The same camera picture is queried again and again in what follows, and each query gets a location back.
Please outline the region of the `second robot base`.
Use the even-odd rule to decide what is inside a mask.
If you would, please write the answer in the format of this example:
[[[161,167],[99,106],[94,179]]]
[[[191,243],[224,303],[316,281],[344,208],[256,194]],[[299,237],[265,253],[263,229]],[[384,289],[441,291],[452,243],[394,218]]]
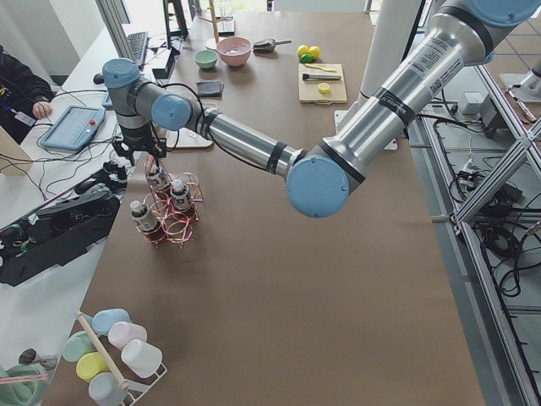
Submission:
[[[526,74],[500,74],[500,79],[522,102],[540,103],[540,60]]]

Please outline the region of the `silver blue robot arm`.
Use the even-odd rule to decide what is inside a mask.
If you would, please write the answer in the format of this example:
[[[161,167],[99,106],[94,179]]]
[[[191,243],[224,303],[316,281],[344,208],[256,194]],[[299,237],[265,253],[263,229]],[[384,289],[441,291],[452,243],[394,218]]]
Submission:
[[[102,69],[122,131],[113,146],[131,158],[145,151],[166,155],[154,127],[190,129],[230,156],[285,179],[287,198],[307,217],[328,217],[343,208],[364,181],[368,165],[464,67],[487,62],[507,35],[538,9],[537,1],[447,1],[429,21],[429,32],[359,108],[351,109],[337,134],[312,150],[279,140],[204,108],[197,98],[166,91],[143,78],[130,59]]]

